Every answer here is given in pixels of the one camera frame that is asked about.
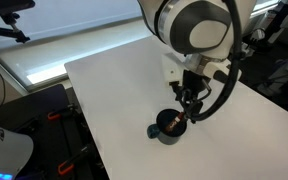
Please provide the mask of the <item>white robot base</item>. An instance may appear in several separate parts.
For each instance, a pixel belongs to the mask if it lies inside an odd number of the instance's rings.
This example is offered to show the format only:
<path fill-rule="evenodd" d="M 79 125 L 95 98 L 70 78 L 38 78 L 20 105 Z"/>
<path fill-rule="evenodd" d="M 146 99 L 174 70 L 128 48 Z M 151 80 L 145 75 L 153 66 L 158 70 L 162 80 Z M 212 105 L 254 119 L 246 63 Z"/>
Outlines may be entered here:
<path fill-rule="evenodd" d="M 0 180 L 15 180 L 33 153 L 33 140 L 0 127 Z"/>

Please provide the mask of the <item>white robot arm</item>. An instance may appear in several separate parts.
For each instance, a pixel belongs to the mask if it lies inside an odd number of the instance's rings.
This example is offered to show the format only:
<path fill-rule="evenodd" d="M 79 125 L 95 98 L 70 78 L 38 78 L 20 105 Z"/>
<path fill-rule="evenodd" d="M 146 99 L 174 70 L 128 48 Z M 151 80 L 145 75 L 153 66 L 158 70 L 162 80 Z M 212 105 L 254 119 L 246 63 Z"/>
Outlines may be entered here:
<path fill-rule="evenodd" d="M 201 78 L 220 76 L 224 87 L 209 109 L 198 99 L 181 103 L 188 119 L 203 121 L 230 97 L 240 76 L 243 31 L 256 0 L 136 0 L 148 30 L 187 57 L 186 69 Z"/>

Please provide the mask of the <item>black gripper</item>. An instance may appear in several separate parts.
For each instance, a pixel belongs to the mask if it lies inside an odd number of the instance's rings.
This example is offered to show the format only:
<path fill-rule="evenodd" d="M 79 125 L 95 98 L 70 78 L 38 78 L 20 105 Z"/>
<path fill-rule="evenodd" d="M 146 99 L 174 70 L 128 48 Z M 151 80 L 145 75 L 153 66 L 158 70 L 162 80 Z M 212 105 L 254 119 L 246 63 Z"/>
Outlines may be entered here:
<path fill-rule="evenodd" d="M 185 70 L 183 73 L 183 86 L 178 84 L 172 85 L 172 90 L 175 93 L 175 100 L 180 103 L 185 112 L 185 117 L 190 120 L 193 124 L 196 120 L 193 119 L 194 114 L 199 114 L 202 107 L 202 100 L 206 99 L 212 92 L 209 86 L 210 79 L 205 76 L 200 76 L 192 71 Z M 199 94 L 206 90 L 207 93 L 200 97 Z"/>

